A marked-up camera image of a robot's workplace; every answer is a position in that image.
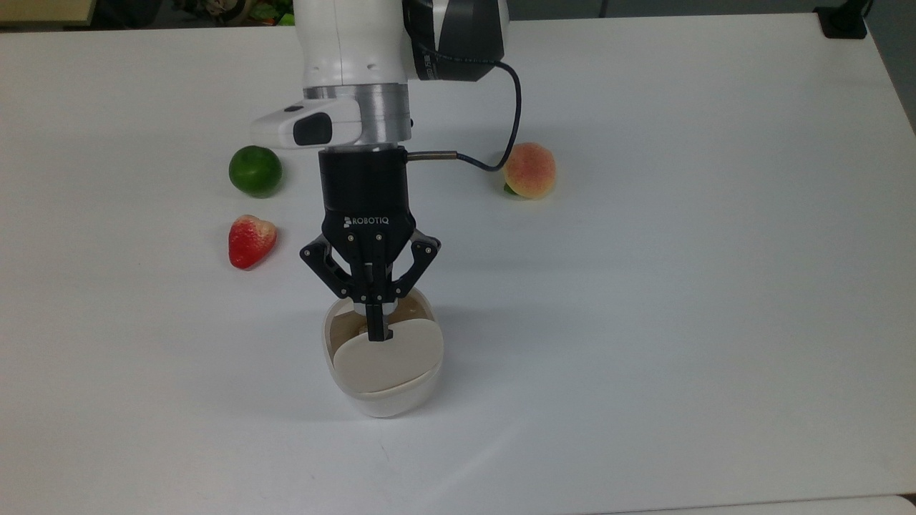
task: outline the white table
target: white table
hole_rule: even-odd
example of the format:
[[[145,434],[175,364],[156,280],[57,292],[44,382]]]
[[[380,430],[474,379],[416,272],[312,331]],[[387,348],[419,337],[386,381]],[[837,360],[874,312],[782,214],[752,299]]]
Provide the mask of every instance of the white table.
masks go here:
[[[539,515],[916,490],[916,138],[814,15],[514,23],[539,202],[411,166],[442,384],[334,386],[313,151],[250,199],[289,28],[0,34],[3,513]],[[411,85],[409,149],[491,156],[508,79]],[[282,230],[230,267],[240,214]]]

